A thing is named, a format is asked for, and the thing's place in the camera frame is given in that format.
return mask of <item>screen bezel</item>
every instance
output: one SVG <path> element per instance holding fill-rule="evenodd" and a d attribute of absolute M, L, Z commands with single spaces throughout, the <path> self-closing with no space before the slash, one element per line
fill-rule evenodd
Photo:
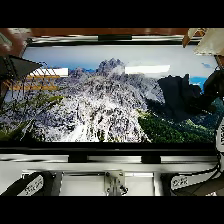
<path fill-rule="evenodd" d="M 192 41 L 188 45 L 197 45 L 199 41 Z M 72 40 L 72 41 L 29 41 L 23 51 L 28 47 L 50 46 L 82 46 L 82 45 L 182 45 L 181 39 L 175 40 Z M 185 156 L 211 156 L 215 155 L 215 143 L 98 143 L 98 142 L 0 142 L 0 153 L 25 154 L 76 154 L 88 155 L 185 155 Z"/>

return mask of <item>display screen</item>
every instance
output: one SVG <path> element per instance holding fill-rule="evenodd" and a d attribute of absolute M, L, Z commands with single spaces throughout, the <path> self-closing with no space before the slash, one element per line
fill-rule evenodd
<path fill-rule="evenodd" d="M 9 90 L 0 114 L 1 140 L 213 143 L 222 101 L 213 102 L 214 114 L 176 122 L 166 115 L 158 84 L 169 75 L 189 74 L 190 83 L 203 91 L 217 62 L 213 56 L 195 55 L 194 47 L 28 47 L 24 59 L 68 69 L 68 74 L 52 81 L 56 88 Z"/>

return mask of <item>sky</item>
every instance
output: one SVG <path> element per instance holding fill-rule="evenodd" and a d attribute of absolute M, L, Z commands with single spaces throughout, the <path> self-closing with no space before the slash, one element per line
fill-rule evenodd
<path fill-rule="evenodd" d="M 194 48 L 192 45 L 186 48 L 168 45 L 28 47 L 23 58 L 70 69 L 97 69 L 100 62 L 115 58 L 126 66 L 170 65 L 168 72 L 147 74 L 148 77 L 183 77 L 185 74 L 190 74 L 190 77 L 208 77 L 213 73 L 217 62 L 213 56 L 195 55 Z"/>

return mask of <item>blue sky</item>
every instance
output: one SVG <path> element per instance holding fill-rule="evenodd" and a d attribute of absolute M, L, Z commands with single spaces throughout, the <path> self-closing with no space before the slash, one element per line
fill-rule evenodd
<path fill-rule="evenodd" d="M 198 56 L 195 46 L 126 45 L 126 46 L 67 46 L 27 48 L 23 58 L 46 62 L 48 66 L 70 69 L 82 67 L 96 69 L 100 62 L 111 58 L 120 59 L 126 66 L 170 65 L 167 73 L 150 74 L 160 78 L 168 75 L 208 77 L 217 66 L 213 56 Z"/>

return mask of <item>black border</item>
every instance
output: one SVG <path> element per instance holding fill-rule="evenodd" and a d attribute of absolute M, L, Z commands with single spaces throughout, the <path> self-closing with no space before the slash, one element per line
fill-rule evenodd
<path fill-rule="evenodd" d="M 25 47 L 50 47 L 50 46 L 83 46 L 83 45 L 182 45 L 179 40 L 158 41 L 48 41 L 29 42 Z M 191 41 L 188 45 L 197 45 L 199 41 Z M 215 156 L 214 143 L 180 143 L 180 144 L 155 144 L 155 143 L 96 143 L 96 142 L 0 142 L 0 153 L 25 153 L 25 154 L 88 154 L 88 155 L 158 155 L 158 156 Z"/>

